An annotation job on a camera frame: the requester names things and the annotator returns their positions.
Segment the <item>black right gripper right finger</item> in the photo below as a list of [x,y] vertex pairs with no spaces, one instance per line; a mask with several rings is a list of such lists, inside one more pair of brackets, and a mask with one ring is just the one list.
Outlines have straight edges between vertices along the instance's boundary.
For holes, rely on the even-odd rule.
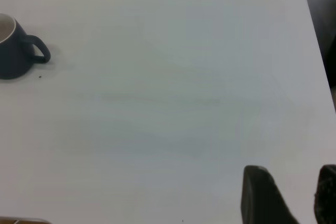
[[335,223],[335,195],[335,165],[323,165],[314,198],[314,214],[317,223]]

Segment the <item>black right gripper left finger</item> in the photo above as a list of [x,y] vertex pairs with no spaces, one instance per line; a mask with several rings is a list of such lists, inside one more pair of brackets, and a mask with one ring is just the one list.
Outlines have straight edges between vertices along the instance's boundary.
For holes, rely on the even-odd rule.
[[297,223],[272,175],[262,166],[244,168],[240,209],[243,223]]

